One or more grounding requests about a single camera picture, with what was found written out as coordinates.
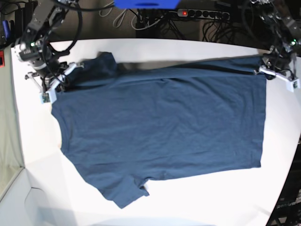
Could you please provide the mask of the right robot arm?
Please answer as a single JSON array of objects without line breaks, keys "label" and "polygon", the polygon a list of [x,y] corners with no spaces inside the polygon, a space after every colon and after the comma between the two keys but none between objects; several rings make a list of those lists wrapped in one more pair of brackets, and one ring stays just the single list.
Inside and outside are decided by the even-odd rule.
[{"label": "right robot arm", "polygon": [[[55,50],[50,43],[50,36],[64,21],[69,10],[75,10],[78,14],[78,28],[72,43],[65,50]],[[46,93],[52,82],[58,82],[58,89],[64,89],[68,85],[64,72],[68,63],[59,62],[59,58],[70,54],[70,50],[79,40],[83,26],[83,16],[78,0],[43,0],[35,8],[32,19],[26,26],[23,35],[16,41],[16,55],[21,62],[28,63],[35,72],[30,76],[38,76],[41,79],[41,92]]]}]

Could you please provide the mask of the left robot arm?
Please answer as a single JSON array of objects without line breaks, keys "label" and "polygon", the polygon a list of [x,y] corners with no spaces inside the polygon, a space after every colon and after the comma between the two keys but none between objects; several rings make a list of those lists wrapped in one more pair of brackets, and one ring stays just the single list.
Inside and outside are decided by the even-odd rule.
[{"label": "left robot arm", "polygon": [[[271,41],[262,41],[256,37],[246,21],[248,6],[259,10],[259,18],[271,31]],[[256,73],[264,73],[268,80],[283,79],[285,82],[298,81],[296,72],[297,56],[301,54],[301,28],[293,19],[284,0],[245,0],[241,8],[242,23],[248,34],[257,42],[270,46],[269,53],[261,58]]]}]

